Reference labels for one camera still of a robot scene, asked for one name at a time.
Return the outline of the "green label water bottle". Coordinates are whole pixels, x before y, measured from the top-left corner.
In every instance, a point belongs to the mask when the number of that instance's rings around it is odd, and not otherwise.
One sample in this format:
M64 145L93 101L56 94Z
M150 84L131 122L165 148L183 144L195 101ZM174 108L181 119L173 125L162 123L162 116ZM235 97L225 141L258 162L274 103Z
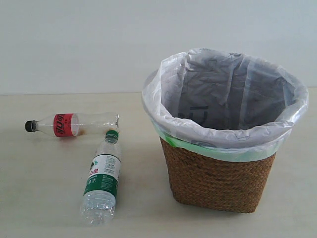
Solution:
M118 138L117 131L106 132L90 166L80 211L91 225L104 224L114 217L121 169Z

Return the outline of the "red label cola bottle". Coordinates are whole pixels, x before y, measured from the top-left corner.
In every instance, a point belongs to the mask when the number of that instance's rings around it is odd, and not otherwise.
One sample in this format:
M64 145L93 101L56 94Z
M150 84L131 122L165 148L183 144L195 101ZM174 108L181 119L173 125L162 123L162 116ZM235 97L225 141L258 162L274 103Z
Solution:
M118 131L118 113L54 114L41 120L28 120L25 122L27 132L42 132L55 137L76 137L87 134L105 135L109 130Z

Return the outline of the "white plastic bin liner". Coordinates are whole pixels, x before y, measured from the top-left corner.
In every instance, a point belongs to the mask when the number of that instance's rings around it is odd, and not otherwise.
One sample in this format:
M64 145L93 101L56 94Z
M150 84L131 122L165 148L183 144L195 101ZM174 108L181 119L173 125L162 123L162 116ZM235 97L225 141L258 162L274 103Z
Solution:
M245 54L192 49L161 61L142 91L171 146L227 162L273 155L305 114L307 87L283 67Z

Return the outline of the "woven brown wicker basket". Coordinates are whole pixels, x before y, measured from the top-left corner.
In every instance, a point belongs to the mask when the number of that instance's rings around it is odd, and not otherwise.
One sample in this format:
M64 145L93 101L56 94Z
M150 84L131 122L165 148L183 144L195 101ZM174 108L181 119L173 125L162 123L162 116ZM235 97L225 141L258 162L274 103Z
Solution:
M253 162L226 162L172 147L164 139L160 142L176 201L219 211L255 212L275 155Z

